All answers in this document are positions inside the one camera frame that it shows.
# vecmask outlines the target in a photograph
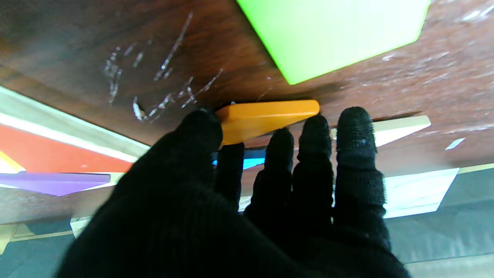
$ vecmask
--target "colored block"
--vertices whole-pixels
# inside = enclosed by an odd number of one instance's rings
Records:
[[[0,151],[28,172],[127,172],[132,163],[0,125]]]
[[[0,174],[0,184],[62,196],[106,184],[107,174],[29,173]]]
[[[216,112],[223,129],[223,145],[245,142],[317,113],[319,104],[315,100],[241,103]]]
[[[410,44],[430,0],[237,0],[289,84]]]

